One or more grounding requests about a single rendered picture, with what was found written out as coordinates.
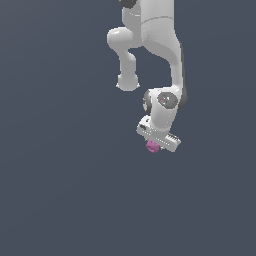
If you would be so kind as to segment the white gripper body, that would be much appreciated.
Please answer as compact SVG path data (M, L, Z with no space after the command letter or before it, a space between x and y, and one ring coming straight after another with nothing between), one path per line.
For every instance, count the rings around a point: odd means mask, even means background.
M161 133L153 128L151 125L151 117L145 115L137 125L136 132L143 136L146 143L151 140L157 143L160 148L159 150L166 149L170 152L175 152L181 140L171 133Z

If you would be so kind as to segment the small purple object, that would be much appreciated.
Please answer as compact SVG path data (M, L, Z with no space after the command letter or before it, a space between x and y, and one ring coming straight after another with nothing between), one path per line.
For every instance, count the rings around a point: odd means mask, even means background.
M151 141L151 140L148 140L147 143L146 143L146 148L151 152L151 153L157 153L159 151L159 148L160 146Z

